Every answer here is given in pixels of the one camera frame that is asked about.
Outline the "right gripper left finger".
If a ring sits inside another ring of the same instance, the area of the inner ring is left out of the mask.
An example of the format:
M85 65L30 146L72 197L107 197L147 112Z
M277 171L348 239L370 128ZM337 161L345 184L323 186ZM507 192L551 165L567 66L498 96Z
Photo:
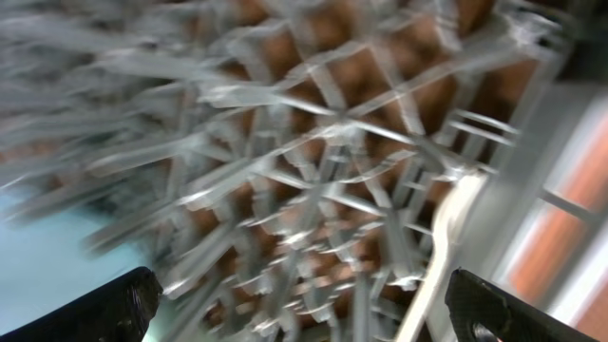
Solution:
M3 334L1 342L142 342L161 297L154 272L138 267Z

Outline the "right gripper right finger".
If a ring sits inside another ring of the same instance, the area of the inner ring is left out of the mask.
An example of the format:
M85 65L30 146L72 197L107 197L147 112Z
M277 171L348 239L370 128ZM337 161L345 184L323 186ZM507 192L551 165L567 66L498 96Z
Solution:
M462 268L451 273L445 303L459 342L595 341Z

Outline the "light blue plate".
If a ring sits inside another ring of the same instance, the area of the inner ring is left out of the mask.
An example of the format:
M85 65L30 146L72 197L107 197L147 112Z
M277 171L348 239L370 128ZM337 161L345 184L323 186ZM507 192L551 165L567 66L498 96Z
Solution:
M6 210L30 198L27 189L1 193L1 333L9 333L146 264L127 244L92 255L84 238L111 219L82 207L35 219Z

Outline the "white plastic spoon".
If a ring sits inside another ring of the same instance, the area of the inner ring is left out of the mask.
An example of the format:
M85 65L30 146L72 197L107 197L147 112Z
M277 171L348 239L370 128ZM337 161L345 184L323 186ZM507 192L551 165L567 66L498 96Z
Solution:
M486 180L487 175L476 170L462 176L437 207L432 220L433 252L427 273L395 335L395 342L413 342L417 339L446 276L453 250L459 244L470 207Z

